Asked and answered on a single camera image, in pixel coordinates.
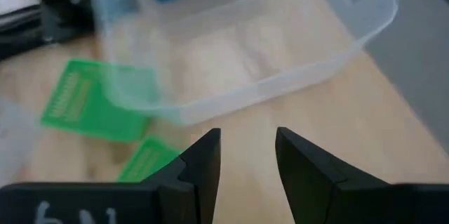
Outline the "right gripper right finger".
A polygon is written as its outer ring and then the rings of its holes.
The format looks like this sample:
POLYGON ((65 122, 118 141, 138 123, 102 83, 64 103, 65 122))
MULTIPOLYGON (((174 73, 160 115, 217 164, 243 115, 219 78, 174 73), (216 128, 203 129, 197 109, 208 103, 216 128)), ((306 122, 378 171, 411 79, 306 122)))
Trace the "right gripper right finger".
POLYGON ((295 224, 449 224, 449 184, 390 184, 286 127, 275 148, 295 224))

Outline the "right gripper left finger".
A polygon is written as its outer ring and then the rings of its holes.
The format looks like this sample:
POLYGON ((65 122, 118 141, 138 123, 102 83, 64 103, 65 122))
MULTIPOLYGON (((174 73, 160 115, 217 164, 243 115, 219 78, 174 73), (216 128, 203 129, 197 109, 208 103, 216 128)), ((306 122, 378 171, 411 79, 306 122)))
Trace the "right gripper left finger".
POLYGON ((0 224, 211 224, 220 181, 214 128, 138 183, 15 183, 0 188, 0 224))

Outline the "green plastic slotted basket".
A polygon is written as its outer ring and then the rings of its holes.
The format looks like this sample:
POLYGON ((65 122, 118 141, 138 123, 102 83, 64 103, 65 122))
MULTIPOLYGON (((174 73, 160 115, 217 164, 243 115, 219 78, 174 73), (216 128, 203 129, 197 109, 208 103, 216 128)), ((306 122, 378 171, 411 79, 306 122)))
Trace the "green plastic slotted basket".
POLYGON ((144 139, 120 172, 119 183, 139 183, 173 161, 180 151, 158 136, 144 139))
POLYGON ((118 107, 107 97, 106 65, 100 61, 67 61, 41 114, 43 126, 129 143, 139 140, 149 117, 118 107))

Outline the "clear plastic storage bin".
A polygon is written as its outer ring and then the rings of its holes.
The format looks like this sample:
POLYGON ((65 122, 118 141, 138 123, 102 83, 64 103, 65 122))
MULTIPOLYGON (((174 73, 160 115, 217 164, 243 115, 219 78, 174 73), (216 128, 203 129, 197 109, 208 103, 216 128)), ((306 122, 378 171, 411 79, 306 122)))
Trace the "clear plastic storage bin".
POLYGON ((393 21, 397 0, 93 0, 105 92, 192 125, 320 83, 393 21))

